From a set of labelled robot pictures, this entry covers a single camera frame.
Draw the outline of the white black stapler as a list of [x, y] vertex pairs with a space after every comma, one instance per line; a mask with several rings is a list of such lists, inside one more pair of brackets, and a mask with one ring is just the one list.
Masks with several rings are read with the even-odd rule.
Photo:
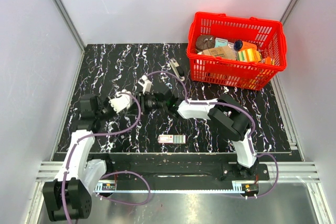
[[170, 59], [170, 66], [175, 73], [175, 75], [182, 81], [185, 81], [185, 73], [182, 67], [179, 65], [179, 63], [176, 61], [176, 59], [172, 58]]

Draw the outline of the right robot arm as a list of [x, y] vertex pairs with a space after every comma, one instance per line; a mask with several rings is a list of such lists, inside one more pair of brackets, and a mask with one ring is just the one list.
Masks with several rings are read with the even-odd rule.
[[250, 140], [255, 123], [250, 113], [231, 96], [223, 94], [212, 100], [184, 100], [167, 89], [163, 93], [141, 91], [135, 97], [145, 114], [162, 110], [180, 120], [210, 120], [224, 138], [233, 143], [241, 178], [250, 180], [257, 175], [259, 161]]

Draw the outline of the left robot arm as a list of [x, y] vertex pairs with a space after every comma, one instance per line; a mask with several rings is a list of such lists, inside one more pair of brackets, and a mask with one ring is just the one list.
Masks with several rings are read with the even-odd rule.
[[79, 120], [71, 134], [69, 150], [55, 178], [43, 186], [43, 197], [49, 220], [87, 219], [91, 213], [91, 195], [99, 179], [112, 177], [114, 168], [101, 159], [88, 160], [101, 121], [113, 118], [132, 105], [131, 93], [119, 92], [115, 98], [101, 101], [94, 94], [79, 100]]

